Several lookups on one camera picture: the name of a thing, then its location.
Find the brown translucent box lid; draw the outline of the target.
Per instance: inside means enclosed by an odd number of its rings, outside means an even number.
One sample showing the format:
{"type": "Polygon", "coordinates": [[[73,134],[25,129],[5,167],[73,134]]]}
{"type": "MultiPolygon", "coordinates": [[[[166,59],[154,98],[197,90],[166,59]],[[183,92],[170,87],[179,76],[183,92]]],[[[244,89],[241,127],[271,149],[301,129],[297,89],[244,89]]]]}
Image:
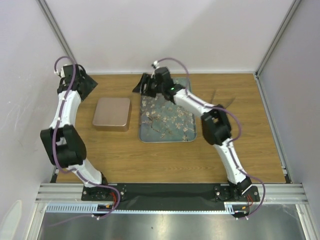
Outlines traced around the brown translucent box lid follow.
{"type": "Polygon", "coordinates": [[[101,97],[92,122],[130,122],[131,112],[132,104],[128,97],[101,97]]]}

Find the clear box with paper cups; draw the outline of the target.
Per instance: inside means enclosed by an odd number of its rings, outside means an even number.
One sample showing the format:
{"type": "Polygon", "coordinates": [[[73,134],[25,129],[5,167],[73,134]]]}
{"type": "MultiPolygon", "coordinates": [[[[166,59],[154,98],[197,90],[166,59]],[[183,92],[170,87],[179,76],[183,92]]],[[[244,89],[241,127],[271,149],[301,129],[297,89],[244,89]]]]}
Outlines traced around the clear box with paper cups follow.
{"type": "Polygon", "coordinates": [[[97,131],[106,132],[127,132],[130,128],[130,121],[127,122],[92,122],[97,131]]]}

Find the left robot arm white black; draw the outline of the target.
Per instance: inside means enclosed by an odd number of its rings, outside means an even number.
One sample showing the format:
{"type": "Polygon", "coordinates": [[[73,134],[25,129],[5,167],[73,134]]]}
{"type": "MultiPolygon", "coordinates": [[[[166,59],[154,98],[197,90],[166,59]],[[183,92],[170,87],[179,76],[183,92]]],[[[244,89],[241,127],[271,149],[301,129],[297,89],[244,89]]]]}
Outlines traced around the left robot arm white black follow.
{"type": "Polygon", "coordinates": [[[51,164],[83,182],[83,201],[106,200],[111,193],[108,182],[88,160],[85,143],[75,128],[79,105],[97,82],[79,64],[64,65],[57,75],[57,110],[49,128],[40,132],[40,139],[51,164]]]}

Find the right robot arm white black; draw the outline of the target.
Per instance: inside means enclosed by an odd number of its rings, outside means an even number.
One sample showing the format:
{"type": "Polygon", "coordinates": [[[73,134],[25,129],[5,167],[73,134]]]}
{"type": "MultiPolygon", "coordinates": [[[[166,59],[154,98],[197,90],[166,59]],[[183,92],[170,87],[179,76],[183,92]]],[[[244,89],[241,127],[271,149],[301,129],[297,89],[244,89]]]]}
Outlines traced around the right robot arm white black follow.
{"type": "Polygon", "coordinates": [[[152,74],[143,73],[132,91],[152,98],[161,94],[167,101],[199,117],[204,139],[217,150],[221,158],[231,186],[231,197],[242,201],[248,196],[252,180],[238,158],[232,126],[227,110],[222,105],[208,103],[191,93],[186,86],[175,83],[167,67],[159,67],[152,74]]]}

